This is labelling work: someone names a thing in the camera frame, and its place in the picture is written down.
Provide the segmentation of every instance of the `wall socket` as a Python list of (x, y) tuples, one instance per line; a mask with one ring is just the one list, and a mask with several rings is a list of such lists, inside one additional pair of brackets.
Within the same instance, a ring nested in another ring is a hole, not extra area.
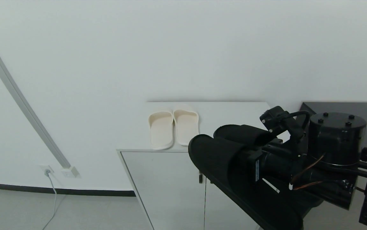
[(49, 169), (50, 173), (55, 173), (49, 165), (39, 165), (39, 167), (42, 169), (43, 173), (46, 169)]

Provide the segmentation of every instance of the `gray floor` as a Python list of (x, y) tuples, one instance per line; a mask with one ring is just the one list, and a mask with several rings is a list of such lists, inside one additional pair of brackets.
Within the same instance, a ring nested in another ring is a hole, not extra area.
[[(55, 195), (0, 190), (0, 230), (41, 230)], [(149, 230), (135, 197), (57, 195), (45, 230)]]

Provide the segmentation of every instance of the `wall trim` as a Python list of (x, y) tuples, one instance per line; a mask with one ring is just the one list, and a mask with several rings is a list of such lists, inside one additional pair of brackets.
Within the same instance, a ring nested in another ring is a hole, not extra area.
[[(52, 188), (41, 188), (41, 187), (29, 187), (29, 186), (18, 186), (18, 185), (2, 185), (0, 189), (20, 192), (37, 192), (37, 193), (48, 193), (54, 194)], [(114, 190), (79, 190), (79, 189), (56, 189), (57, 194), (62, 195), (81, 195), (81, 196), (128, 196), (135, 197), (134, 191), (114, 191)]]

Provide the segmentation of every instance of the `white slipper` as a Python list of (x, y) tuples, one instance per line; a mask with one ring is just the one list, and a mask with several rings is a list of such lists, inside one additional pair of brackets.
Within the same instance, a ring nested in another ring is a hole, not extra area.
[(150, 140), (154, 150), (164, 150), (174, 143), (174, 118), (171, 110), (160, 109), (148, 118), (150, 124)]
[(188, 146), (189, 141), (199, 134), (199, 115), (192, 107), (186, 104), (176, 106), (173, 114), (176, 126), (176, 139), (179, 144)]

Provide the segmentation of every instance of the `white cable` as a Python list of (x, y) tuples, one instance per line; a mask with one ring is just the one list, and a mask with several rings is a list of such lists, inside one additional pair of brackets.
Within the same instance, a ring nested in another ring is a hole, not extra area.
[(47, 172), (45, 172), (45, 175), (49, 178), (50, 183), (51, 183), (52, 188), (53, 188), (53, 191), (55, 191), (55, 205), (53, 206), (53, 215), (52, 215), (52, 218), (46, 223), (46, 225), (43, 227), (42, 230), (45, 230), (46, 226), (50, 223), (50, 221), (52, 221), (53, 217), (55, 217), (55, 214), (56, 214), (56, 198), (57, 198), (57, 192), (56, 192), (56, 189), (55, 189), (55, 187), (53, 185), (52, 179), (49, 176), (50, 170), (49, 169), (46, 169), (46, 171)]

